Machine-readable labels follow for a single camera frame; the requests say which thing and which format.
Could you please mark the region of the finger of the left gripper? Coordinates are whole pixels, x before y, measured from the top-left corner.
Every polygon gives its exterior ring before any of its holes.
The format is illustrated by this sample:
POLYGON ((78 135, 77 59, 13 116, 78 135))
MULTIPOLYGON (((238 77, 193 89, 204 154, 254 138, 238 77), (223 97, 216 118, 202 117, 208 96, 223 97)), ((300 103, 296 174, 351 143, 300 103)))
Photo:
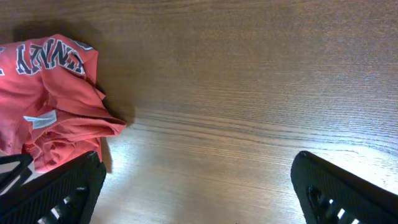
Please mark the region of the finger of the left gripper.
POLYGON ((28 154, 1 157, 1 195, 19 189, 29 180, 32 163, 33 158, 28 154))

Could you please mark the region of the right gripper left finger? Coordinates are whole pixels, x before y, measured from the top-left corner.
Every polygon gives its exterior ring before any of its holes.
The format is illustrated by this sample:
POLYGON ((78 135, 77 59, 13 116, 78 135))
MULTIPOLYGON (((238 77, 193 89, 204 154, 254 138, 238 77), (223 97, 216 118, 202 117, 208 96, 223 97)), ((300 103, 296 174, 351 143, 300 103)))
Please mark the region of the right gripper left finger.
POLYGON ((97 152, 86 152, 1 195, 1 223, 89 223, 106 177, 97 152))

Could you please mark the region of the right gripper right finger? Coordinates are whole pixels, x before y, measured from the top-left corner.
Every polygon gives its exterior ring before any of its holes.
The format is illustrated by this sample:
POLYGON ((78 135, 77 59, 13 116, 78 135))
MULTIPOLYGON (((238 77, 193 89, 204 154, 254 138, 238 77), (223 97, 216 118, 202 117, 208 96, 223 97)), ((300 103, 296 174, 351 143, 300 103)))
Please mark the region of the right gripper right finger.
POLYGON ((308 151, 290 178, 307 223, 397 223, 397 195, 308 151))

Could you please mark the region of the red soccer print t-shirt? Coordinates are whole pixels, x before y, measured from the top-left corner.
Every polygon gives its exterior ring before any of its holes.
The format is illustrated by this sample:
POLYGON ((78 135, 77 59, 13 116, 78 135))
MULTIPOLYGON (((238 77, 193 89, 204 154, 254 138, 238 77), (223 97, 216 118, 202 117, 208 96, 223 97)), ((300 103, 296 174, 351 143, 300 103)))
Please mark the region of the red soccer print t-shirt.
POLYGON ((48 172, 126 127, 96 87, 98 52, 60 34, 1 46, 1 150, 48 172))

